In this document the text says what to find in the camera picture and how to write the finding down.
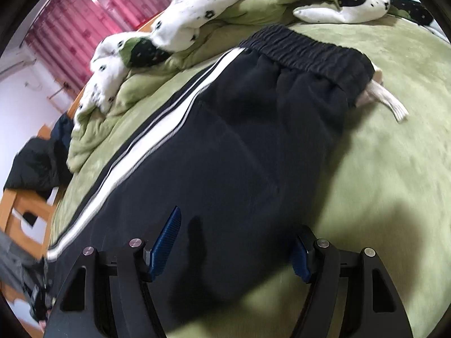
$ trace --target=bed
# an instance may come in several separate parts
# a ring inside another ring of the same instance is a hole
[[[116,118],[105,140],[86,157],[53,218],[48,218],[51,241],[64,231],[103,167],[149,113],[216,55],[261,25],[274,22],[262,18],[260,25],[245,24],[243,11],[250,11],[246,6],[229,11],[224,17],[226,24],[207,25],[203,42],[185,56],[173,56],[164,75],[136,72],[128,78],[121,88],[124,92],[139,88],[146,92]],[[285,19],[286,9],[280,10],[277,19]],[[344,137],[324,166],[314,208],[303,222],[341,249],[374,248],[400,293],[414,336],[425,338],[451,300],[451,159],[447,143],[451,131],[451,47],[393,16],[355,26],[294,23],[290,28],[364,52],[383,69],[385,86],[410,112],[402,125],[381,105],[349,115]],[[343,283],[330,337],[338,336],[345,288]],[[283,267],[240,301],[171,328],[169,336],[288,337],[305,296],[306,286],[290,267]]]

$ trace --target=dark clothing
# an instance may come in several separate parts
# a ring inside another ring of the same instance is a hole
[[[31,138],[14,158],[3,189],[35,190],[47,199],[54,187],[67,186],[72,179],[66,160],[61,141]]]
[[[49,260],[56,292],[85,246],[113,250],[158,234],[175,205],[180,233],[163,275],[149,285],[165,330],[242,296],[288,261],[321,164],[374,70],[354,49],[282,26],[240,47],[175,93],[103,169],[49,250],[69,240]],[[157,126],[170,118],[174,128],[158,138]],[[114,174],[123,167],[131,170]],[[102,199],[98,190],[115,176]],[[93,204],[100,210],[89,218]]]
[[[74,121],[64,113],[53,126],[50,137],[54,140],[60,140],[69,150],[70,136],[74,129]]]

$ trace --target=metal screw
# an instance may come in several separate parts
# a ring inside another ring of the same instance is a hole
[[[331,245],[326,239],[318,239],[316,243],[320,248],[328,248]]]
[[[374,257],[376,255],[376,252],[374,251],[374,249],[371,249],[371,248],[365,248],[364,252],[369,257]]]
[[[132,248],[137,248],[137,247],[141,246],[142,243],[143,243],[143,241],[141,239],[134,238],[134,239],[130,240],[129,245]]]
[[[93,252],[94,252],[93,246],[87,246],[86,248],[83,249],[84,255],[91,255]]]

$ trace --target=pink curtain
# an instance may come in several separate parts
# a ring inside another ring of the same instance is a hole
[[[87,83],[89,61],[99,42],[114,33],[136,30],[171,0],[50,0],[25,42],[57,80],[76,91]]]

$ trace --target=wooden furniture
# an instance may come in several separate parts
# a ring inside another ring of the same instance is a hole
[[[150,26],[158,16],[159,14],[154,16],[145,25],[143,25],[139,29],[139,31],[150,31]],[[67,111],[69,118],[74,118],[75,111],[78,108],[78,103],[80,102],[83,93],[84,88],[80,91],[77,98]],[[48,139],[50,138],[50,131],[51,130],[49,127],[43,126],[39,130],[37,136]],[[42,199],[37,195],[36,192],[32,190],[6,189],[3,192],[3,196],[0,201],[0,231],[3,231],[7,235],[9,235],[10,238],[13,239],[20,247],[33,255],[35,258],[41,258],[47,253],[47,248],[50,240],[51,220],[55,212],[56,205],[58,204],[63,194],[64,189],[59,189],[53,205],[48,205],[44,199]],[[42,244],[39,244],[36,241],[30,239],[23,233],[20,225],[21,221],[12,214],[13,209],[15,209],[20,214],[24,214],[24,212],[26,211],[32,212],[33,214],[43,218],[47,222],[44,242]],[[13,302],[16,299],[25,300],[25,297],[22,294],[16,292],[1,281],[0,291],[8,301]],[[40,330],[37,330],[24,321],[21,321],[21,323],[32,338],[42,338],[43,333]]]

